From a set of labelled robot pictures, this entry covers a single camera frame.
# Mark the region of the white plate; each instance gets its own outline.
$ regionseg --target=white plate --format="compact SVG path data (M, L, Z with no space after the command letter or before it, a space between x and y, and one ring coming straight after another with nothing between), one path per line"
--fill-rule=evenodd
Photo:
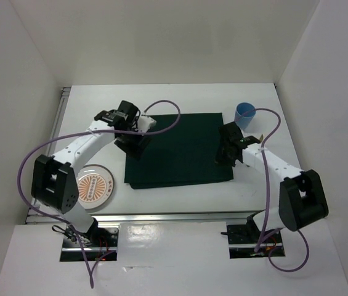
M101 206L112 195L115 182L111 172L101 165L86 165L78 174L78 200L86 209Z

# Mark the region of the white wall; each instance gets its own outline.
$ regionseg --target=white wall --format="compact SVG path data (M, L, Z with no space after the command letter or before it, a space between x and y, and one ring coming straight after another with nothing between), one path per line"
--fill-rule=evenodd
M54 77L10 2L0 0L0 270L14 224L25 219L17 168L30 148L49 137L59 97ZM30 178L28 170L25 181Z
M274 82L318 0L11 0L62 85Z
M304 168L323 180L348 278L348 0L321 0L278 84Z

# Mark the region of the dark green cloth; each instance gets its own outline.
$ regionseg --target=dark green cloth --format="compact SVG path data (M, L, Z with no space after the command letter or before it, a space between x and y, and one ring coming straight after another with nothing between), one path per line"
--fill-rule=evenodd
M176 115L155 115L158 131ZM231 167L217 166L221 113L182 114L171 130L152 136L139 161L126 158L124 182L133 189L217 183L233 179Z

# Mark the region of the folded cloth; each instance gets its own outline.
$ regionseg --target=folded cloth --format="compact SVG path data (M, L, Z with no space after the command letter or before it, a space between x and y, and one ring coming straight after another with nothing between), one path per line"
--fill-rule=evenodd
M153 115L150 131L174 122L177 115ZM231 167L217 166L221 113L182 114L169 131L152 136L139 161L126 157L124 182L133 189L217 183L233 179Z

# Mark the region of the blue cup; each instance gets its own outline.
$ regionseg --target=blue cup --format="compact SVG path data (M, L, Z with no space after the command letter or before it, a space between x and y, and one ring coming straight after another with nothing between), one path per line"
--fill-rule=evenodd
M237 105L234 120L241 130L246 129L253 117L256 115L256 111L252 111L254 109L255 107L250 103L240 103Z

